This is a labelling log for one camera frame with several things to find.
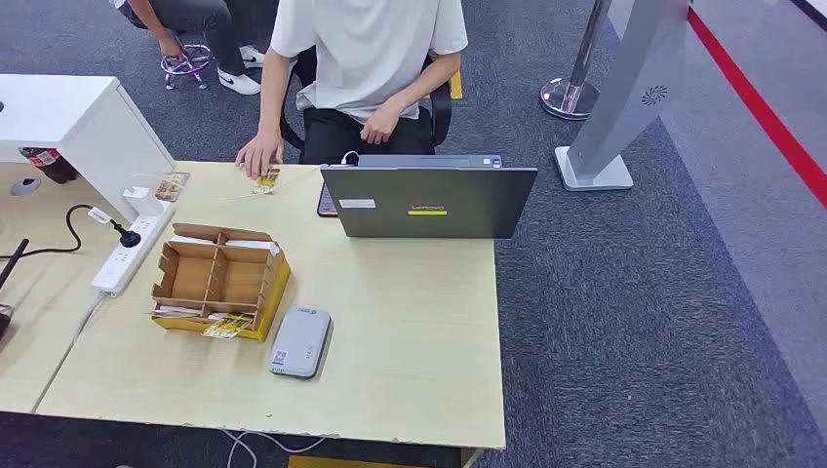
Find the person's right hand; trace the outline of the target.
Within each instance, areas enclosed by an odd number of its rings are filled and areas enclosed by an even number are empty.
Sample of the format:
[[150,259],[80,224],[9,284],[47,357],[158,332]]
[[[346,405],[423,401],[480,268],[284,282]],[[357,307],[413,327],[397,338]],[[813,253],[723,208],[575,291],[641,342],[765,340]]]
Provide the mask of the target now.
[[267,176],[272,164],[284,161],[284,140],[279,130],[259,130],[237,153],[235,166],[246,177],[257,180]]

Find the person's left hand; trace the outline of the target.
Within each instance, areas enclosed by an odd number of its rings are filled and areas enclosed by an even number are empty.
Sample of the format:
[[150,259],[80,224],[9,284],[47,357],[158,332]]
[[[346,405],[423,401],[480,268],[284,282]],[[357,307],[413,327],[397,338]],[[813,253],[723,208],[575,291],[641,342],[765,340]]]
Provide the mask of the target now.
[[368,144],[379,145],[389,141],[400,119],[402,110],[397,104],[380,105],[364,124],[360,138]]

